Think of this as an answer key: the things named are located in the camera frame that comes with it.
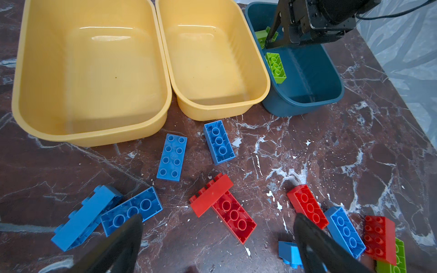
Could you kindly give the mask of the green brick underside up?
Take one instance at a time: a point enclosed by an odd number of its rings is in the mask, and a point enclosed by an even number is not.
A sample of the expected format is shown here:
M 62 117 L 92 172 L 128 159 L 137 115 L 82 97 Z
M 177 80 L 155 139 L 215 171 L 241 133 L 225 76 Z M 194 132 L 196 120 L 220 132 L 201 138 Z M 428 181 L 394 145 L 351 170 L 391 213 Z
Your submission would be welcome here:
M 275 82 L 277 84 L 282 84 L 287 79 L 287 77 L 280 55 L 278 53 L 267 52 L 265 56 L 268 66 L 274 76 Z

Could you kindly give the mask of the red brick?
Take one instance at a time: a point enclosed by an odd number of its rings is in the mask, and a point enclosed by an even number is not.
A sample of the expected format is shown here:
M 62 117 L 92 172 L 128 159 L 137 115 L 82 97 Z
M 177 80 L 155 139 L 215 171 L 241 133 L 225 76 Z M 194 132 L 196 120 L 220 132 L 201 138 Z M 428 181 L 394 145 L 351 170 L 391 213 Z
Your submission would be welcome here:
M 201 217 L 213 206 L 230 188 L 233 182 L 228 175 L 218 174 L 206 184 L 197 194 L 189 199 L 190 206 L 197 217 Z
M 322 230 L 328 226 L 329 221 L 308 185 L 302 184 L 295 186 L 287 193 L 287 196 L 297 213 L 304 214 Z
M 365 253 L 375 260 L 397 265 L 396 234 L 393 221 L 382 216 L 365 216 Z

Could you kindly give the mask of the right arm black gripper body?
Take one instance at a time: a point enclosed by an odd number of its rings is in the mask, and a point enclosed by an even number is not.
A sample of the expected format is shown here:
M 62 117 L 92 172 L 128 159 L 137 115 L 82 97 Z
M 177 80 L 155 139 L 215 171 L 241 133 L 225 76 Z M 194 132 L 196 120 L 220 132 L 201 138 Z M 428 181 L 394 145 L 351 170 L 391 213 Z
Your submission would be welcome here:
M 335 42 L 356 27 L 357 15 L 380 3 L 375 0 L 279 1 L 265 48 Z

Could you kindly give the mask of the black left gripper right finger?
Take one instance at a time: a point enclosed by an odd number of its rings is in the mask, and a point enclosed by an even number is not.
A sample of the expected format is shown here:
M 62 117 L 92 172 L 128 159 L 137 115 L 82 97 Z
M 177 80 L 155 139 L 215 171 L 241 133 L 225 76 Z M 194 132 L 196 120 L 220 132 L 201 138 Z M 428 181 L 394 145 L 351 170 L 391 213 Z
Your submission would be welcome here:
M 308 217 L 298 213 L 294 235 L 307 273 L 368 273 L 370 270 L 324 233 Z

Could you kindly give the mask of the small green brick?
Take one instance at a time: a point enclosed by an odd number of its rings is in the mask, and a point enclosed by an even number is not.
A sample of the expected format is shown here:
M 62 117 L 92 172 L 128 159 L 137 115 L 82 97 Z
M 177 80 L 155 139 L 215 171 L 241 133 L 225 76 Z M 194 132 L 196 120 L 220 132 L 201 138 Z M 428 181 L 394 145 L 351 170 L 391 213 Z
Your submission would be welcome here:
M 261 31 L 256 31 L 256 38 L 257 41 L 261 47 L 261 49 L 263 50 L 266 46 L 266 41 L 267 41 L 267 37 L 270 31 L 270 27 L 266 27 L 265 30 L 261 30 Z M 275 34 L 272 36 L 272 38 L 268 41 L 269 43 L 273 43 L 275 42 L 276 38 L 278 37 L 279 33 L 275 32 Z

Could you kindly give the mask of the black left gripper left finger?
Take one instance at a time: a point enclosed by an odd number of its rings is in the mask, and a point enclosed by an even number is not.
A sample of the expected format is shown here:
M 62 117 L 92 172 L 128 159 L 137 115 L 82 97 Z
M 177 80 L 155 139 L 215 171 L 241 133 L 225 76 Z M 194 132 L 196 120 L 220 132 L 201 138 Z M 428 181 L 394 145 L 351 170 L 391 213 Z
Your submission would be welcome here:
M 68 269 L 68 272 L 132 273 L 141 246 L 142 231 L 142 217 L 134 215 Z

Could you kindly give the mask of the red brick underside up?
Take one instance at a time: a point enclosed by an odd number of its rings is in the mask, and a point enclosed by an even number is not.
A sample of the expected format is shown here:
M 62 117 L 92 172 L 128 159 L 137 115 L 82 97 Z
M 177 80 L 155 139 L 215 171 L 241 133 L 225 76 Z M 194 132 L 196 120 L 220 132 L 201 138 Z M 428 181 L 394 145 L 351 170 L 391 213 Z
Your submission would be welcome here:
M 229 191 L 226 191 L 214 203 L 212 208 L 231 233 L 244 245 L 257 227 L 257 224 L 235 197 Z

